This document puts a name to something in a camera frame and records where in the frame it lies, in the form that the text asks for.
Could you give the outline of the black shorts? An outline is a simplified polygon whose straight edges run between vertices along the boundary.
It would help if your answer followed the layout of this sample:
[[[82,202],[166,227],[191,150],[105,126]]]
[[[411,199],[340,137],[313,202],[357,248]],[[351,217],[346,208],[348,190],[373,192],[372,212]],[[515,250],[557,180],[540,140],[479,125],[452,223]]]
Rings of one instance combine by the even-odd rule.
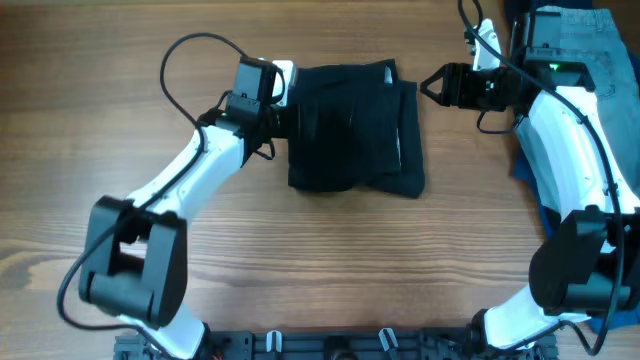
[[[369,187],[418,198],[426,186],[417,85],[392,59],[301,68],[289,93],[288,184]]]

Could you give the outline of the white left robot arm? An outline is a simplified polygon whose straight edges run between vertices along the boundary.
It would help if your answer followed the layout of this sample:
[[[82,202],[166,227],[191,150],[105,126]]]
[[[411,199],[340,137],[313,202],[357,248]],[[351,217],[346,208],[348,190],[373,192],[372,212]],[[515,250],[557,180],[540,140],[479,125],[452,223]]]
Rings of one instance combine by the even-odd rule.
[[[183,303],[189,224],[263,144],[297,134],[301,117],[297,105],[251,113],[230,104],[193,121],[190,143],[151,182],[93,206],[84,251],[69,271],[79,298],[164,359],[201,357],[208,327]]]

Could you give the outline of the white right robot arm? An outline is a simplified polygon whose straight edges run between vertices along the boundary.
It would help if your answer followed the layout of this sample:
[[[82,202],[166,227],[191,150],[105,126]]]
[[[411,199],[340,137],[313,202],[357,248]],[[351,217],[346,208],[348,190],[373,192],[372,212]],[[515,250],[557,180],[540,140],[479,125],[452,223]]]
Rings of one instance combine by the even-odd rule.
[[[518,73],[449,63],[420,91],[482,114],[513,106],[541,203],[559,218],[531,259],[527,286],[475,318],[475,351],[517,352],[592,317],[604,337],[616,312],[639,305],[639,199],[606,142],[587,67],[533,61]]]

